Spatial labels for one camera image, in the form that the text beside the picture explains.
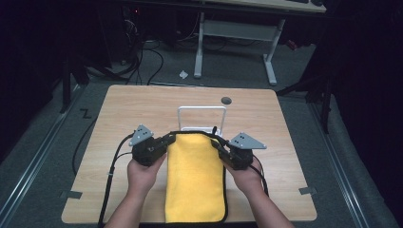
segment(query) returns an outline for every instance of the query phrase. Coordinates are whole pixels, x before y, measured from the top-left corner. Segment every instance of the hand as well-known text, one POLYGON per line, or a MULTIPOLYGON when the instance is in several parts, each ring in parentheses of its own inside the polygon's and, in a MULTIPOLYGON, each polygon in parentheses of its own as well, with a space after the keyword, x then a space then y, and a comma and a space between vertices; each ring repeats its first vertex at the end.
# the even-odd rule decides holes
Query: hand
POLYGON ((163 154, 151 166, 144 166, 131 160, 127 166, 128 195, 137 195, 145 197, 157 179, 158 170, 160 170, 166 154, 163 154))
MULTIPOLYGON (((234 177, 235 184, 239 190, 245 194, 245 196, 257 193, 259 191, 264 192, 261 185, 261 177, 256 173, 255 170, 250 167, 245 170, 234 170, 225 162, 223 162, 223 164, 231 173, 232 177, 234 177)), ((253 158, 252 165, 261 171, 260 163, 256 158, 253 158)))

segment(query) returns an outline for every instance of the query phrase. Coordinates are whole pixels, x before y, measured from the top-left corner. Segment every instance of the table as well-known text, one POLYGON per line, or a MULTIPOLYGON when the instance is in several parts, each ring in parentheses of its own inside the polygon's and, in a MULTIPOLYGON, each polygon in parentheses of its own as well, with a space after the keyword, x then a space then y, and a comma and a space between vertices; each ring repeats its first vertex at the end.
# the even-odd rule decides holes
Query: table
MULTIPOLYGON (((68 199, 62 220, 65 223, 98 221, 104 198, 109 166, 121 140, 137 129, 147 126, 159 137, 178 130, 177 109, 182 105, 217 106, 222 97, 229 97, 222 136, 232 139, 241 131, 267 144, 267 149, 254 150, 266 174, 271 199, 290 220, 313 220, 317 212, 309 194, 290 133, 281 112, 276 93, 269 89, 210 88, 113 85, 106 94, 98 121, 94 126, 81 166, 71 191, 82 192, 80 199, 68 199)), ((199 119, 190 115, 190 121, 199 119)), ((131 151, 126 143, 122 152, 131 151)), ((127 188, 126 166, 131 156, 116 162, 110 198, 106 208, 107 221, 127 188)), ((253 221, 246 197, 227 174, 227 222, 253 221)), ((164 222, 166 161, 149 192, 141 222, 164 222)))
MULTIPOLYGON (((234 4, 241 6, 252 6, 260 8, 270 8, 277 10, 296 10, 304 12, 319 12, 324 13, 326 9, 321 6, 317 7, 311 2, 308 4, 285 1, 285 0, 208 0, 213 3, 234 4)), ((285 19, 280 19, 276 26, 263 26, 263 25, 251 25, 244 23, 224 22, 217 20, 204 20, 204 13, 201 13, 201 19, 199 24, 199 42, 198 50, 196 52, 195 61, 195 78, 202 76, 202 57, 203 57, 203 36, 213 35, 221 37, 250 39, 270 42, 270 47, 267 49, 267 54, 263 55, 263 63, 266 68, 267 78, 269 84, 275 86, 277 79, 273 70, 272 58, 278 44, 278 39, 281 35, 285 19)))

